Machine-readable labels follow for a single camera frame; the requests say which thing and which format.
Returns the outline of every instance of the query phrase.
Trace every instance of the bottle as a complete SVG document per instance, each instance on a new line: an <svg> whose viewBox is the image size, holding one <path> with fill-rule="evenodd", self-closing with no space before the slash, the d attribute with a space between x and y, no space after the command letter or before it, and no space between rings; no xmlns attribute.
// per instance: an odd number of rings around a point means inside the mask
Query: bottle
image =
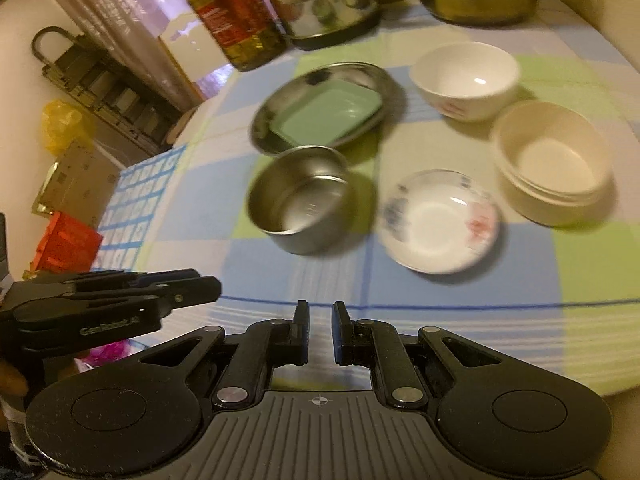
<svg viewBox="0 0 640 480"><path fill-rule="evenodd" d="M264 0L187 0L240 72L268 63L287 45Z"/></svg>

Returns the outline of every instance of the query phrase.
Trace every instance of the white saucer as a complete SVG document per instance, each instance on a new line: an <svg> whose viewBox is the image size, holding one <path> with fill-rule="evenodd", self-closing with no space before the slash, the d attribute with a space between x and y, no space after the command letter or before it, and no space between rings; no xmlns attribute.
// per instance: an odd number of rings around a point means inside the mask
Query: white saucer
<svg viewBox="0 0 640 480"><path fill-rule="evenodd" d="M455 171L415 173L383 204L380 241L399 264L427 274L466 269L489 252L498 234L491 196Z"/></svg>

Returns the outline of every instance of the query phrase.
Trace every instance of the green rectangular dish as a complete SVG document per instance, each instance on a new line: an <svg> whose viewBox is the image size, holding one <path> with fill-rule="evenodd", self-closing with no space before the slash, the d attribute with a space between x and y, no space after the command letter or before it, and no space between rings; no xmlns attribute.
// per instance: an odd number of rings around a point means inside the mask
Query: green rectangular dish
<svg viewBox="0 0 640 480"><path fill-rule="evenodd" d="M271 121L271 131L293 146L330 146L381 106L382 97L378 92L342 79L331 79L314 86L278 113Z"/></svg>

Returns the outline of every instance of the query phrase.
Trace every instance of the dish rack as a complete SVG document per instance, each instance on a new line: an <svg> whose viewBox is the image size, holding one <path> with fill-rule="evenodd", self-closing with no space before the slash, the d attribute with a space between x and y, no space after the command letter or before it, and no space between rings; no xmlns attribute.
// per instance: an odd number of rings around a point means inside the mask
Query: dish rack
<svg viewBox="0 0 640 480"><path fill-rule="evenodd" d="M50 32L72 43L55 61L40 50L40 41ZM180 110L88 36L73 36L61 27L45 27L33 37L31 52L44 63L45 78L146 154L154 156L171 147L166 137L180 119Z"/></svg>

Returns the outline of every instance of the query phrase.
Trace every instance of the table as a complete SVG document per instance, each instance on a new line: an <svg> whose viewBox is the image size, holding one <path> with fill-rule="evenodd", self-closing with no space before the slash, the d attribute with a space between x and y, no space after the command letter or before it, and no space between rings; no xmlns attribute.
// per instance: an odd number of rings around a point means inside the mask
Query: table
<svg viewBox="0 0 640 480"><path fill-rule="evenodd" d="M490 124L441 117L412 86L409 66L429 47L482 41L515 55L522 97L572 108L607 137L616 196L606 221L552 230L525 220L497 190ZM321 256L280 250L249 222L244 196L270 161L251 146L257 107L290 78L329 62L385 68L404 88L393 120L350 146L358 215L352 232ZM188 124L184 144L124 171L100 231L96 269L194 267L222 281L216 304L178 310L151 345L203 324L240 332L257 320L290 317L296 300L312 306L310 363L277 378L304 387L368 384L364 368L333 363L330 306L352 317L393 323L401 333L439 325L552 370L600 394L640 384L640 75L596 30L559 0L540 0L536 16L511 28L447 25L415 2L390 6L380 28L357 41L291 52L249 73L234 73ZM379 199L405 176L447 168L476 179L500 207L495 250L457 275L434 277L386 256L371 218Z"/></svg>

